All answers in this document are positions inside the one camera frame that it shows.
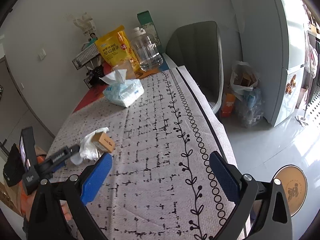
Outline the person's left hand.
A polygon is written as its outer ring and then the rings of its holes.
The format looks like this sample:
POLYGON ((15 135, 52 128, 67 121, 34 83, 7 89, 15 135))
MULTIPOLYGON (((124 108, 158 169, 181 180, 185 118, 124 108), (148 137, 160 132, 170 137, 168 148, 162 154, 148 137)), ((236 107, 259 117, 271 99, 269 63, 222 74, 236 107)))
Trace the person's left hand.
POLYGON ((61 208, 62 208, 62 211, 63 211, 63 214, 64 214, 66 221, 67 222, 70 221, 72 219, 72 214, 70 212, 68 204, 66 202, 62 203, 61 208))

